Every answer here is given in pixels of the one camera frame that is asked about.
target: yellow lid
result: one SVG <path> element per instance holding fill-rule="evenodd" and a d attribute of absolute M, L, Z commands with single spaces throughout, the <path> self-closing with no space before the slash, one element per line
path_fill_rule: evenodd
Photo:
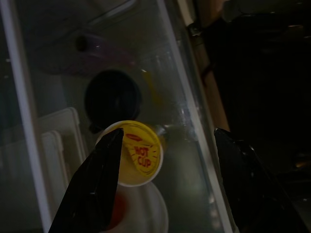
<path fill-rule="evenodd" d="M 136 169 L 144 177 L 152 177 L 161 161 L 161 143 L 156 133 L 138 121 L 126 120 L 109 127 L 109 132 L 123 128 L 123 146 L 128 150 Z"/>

